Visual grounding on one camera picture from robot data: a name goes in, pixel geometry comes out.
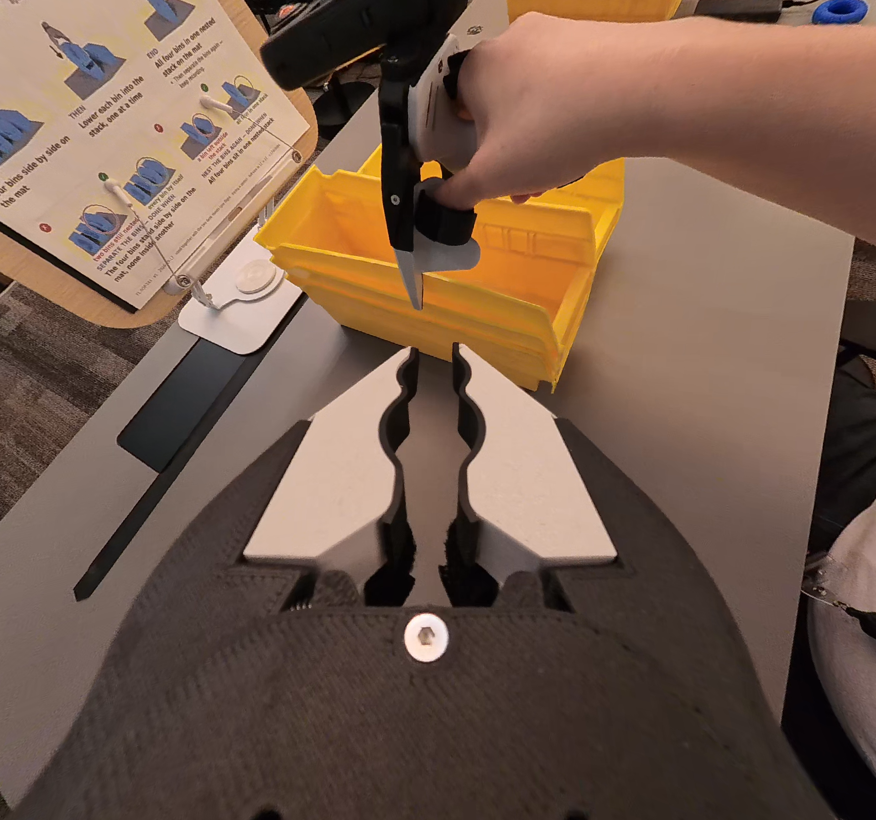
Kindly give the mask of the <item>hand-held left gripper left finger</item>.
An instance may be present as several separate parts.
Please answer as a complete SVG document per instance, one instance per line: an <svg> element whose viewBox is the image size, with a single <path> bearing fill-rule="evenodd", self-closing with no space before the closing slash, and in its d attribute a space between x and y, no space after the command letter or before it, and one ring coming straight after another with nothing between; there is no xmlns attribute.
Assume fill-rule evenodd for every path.
<svg viewBox="0 0 876 820"><path fill-rule="evenodd" d="M365 585L400 554L409 528L397 452L419 366L419 351L404 347L305 422L247 563L342 571Z"/></svg>

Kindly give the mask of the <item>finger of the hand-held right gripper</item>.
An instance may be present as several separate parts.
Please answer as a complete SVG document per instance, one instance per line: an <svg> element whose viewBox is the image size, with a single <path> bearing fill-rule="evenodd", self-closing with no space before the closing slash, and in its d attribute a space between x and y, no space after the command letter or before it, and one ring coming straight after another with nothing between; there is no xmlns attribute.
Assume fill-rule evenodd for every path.
<svg viewBox="0 0 876 820"><path fill-rule="evenodd" d="M424 298L423 263L426 255L420 248L414 248L411 251L395 248L393 253L411 306L415 311L422 311Z"/></svg>

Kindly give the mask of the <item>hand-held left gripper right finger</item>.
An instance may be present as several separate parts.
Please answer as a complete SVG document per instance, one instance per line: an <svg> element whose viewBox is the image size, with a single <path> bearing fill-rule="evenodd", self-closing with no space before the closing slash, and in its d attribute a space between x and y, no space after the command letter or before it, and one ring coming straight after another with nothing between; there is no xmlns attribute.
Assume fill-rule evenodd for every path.
<svg viewBox="0 0 876 820"><path fill-rule="evenodd" d="M557 417L471 347L452 348L457 434L468 447L444 579L502 585L518 572L605 566L616 547Z"/></svg>

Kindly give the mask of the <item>person's right forearm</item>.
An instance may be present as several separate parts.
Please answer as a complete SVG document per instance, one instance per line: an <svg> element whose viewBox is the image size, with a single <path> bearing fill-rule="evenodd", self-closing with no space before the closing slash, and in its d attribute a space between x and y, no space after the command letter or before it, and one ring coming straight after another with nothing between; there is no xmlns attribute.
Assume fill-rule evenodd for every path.
<svg viewBox="0 0 876 820"><path fill-rule="evenodd" d="M874 26L669 30L665 156L874 245Z"/></svg>

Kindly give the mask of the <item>person's right hand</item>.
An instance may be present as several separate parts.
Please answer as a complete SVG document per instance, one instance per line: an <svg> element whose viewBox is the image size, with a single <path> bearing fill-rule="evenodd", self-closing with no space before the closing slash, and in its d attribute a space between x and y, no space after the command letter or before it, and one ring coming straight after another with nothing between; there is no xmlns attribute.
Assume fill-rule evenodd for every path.
<svg viewBox="0 0 876 820"><path fill-rule="evenodd" d="M457 104L476 128L469 164L434 195L468 210L528 198L623 157L667 157L683 137L683 22L611 24L527 14L467 54Z"/></svg>

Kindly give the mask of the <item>black round stand base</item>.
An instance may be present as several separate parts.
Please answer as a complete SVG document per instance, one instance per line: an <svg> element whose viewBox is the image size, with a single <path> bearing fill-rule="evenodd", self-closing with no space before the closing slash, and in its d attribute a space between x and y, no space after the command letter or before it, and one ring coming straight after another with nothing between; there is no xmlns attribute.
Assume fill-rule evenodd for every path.
<svg viewBox="0 0 876 820"><path fill-rule="evenodd" d="M374 91L375 87L367 81L344 82L335 72L326 81L323 93L313 103L321 134L336 135Z"/></svg>

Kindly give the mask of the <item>black table hatch panel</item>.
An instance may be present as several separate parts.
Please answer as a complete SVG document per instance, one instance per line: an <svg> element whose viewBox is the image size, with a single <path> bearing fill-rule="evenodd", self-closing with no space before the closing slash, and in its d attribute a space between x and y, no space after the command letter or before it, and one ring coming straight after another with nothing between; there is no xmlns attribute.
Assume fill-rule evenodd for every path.
<svg viewBox="0 0 876 820"><path fill-rule="evenodd" d="M163 472L244 362L243 355L198 339L124 426L117 445Z"/></svg>

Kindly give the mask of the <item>white metal sheet stand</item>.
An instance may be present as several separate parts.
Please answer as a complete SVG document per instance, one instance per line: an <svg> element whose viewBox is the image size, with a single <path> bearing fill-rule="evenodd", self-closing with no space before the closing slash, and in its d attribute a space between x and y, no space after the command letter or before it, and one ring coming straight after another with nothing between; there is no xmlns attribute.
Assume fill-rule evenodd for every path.
<svg viewBox="0 0 876 820"><path fill-rule="evenodd" d="M125 299L188 296L181 327L239 355L266 343L300 290L257 246L277 191L303 158L308 130L247 77L202 84L182 125L187 168L146 156L124 183L100 174L109 198L82 211L81 245Z"/></svg>

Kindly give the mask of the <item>metal clip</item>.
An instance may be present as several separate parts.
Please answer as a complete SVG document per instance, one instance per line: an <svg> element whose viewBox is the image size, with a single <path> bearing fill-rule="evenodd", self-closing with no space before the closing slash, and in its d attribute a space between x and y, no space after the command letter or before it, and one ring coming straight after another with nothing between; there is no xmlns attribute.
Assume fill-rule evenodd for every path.
<svg viewBox="0 0 876 820"><path fill-rule="evenodd" d="M803 571L802 594L840 610L874 631L874 565L867 558L848 564L822 552L809 555Z"/></svg>

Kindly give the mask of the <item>person's white clothing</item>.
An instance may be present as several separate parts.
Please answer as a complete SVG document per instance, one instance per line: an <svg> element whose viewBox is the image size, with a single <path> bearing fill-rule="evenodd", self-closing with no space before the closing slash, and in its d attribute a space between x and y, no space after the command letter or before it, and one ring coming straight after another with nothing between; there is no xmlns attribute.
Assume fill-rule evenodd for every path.
<svg viewBox="0 0 876 820"><path fill-rule="evenodd" d="M852 564L874 565L875 505L870 504L843 529L826 552ZM874 631L857 619L809 598L808 632L816 673L845 735L868 771L875 772L875 620Z"/></svg>

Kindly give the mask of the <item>black power adapter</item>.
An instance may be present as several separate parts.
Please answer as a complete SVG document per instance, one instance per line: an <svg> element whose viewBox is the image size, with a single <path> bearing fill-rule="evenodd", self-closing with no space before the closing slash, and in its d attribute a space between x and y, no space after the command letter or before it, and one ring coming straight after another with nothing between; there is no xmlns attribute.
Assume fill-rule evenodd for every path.
<svg viewBox="0 0 876 820"><path fill-rule="evenodd" d="M693 16L724 21L775 24L784 10L785 0L698 0Z"/></svg>

